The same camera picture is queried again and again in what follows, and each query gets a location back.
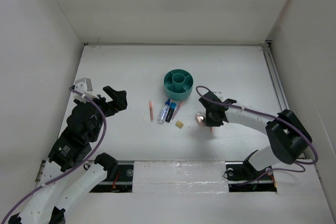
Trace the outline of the pink purple pen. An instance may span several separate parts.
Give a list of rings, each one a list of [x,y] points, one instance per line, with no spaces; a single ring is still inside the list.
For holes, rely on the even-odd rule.
[[[179,103],[179,105],[176,107],[176,109],[174,110],[174,113],[172,115],[172,119],[174,119],[176,117],[176,115],[177,115],[178,111],[180,110],[180,108],[182,107],[182,105],[183,105],[183,102],[181,101]]]

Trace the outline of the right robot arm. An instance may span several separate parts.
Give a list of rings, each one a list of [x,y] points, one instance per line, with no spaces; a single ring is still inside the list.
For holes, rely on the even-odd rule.
[[[311,136],[291,110],[271,115],[237,105],[233,99],[221,101],[211,91],[200,96],[199,102],[205,108],[207,127],[239,124],[268,137],[268,146],[252,152],[242,162],[226,165],[224,177],[230,181],[252,183],[272,173],[273,165],[278,163],[301,166],[299,156],[312,147]]]

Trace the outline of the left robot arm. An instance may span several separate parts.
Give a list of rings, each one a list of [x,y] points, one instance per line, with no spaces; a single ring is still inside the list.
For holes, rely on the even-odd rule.
[[[86,194],[118,173],[118,161],[107,153],[97,155],[92,163],[88,159],[103,141],[107,118],[127,108],[126,91],[103,87],[111,98],[107,101],[91,94],[83,82],[69,90],[76,96],[76,105],[48,154],[40,182],[17,203],[28,200],[24,210],[18,214],[9,211],[3,223],[66,223],[70,211]]]

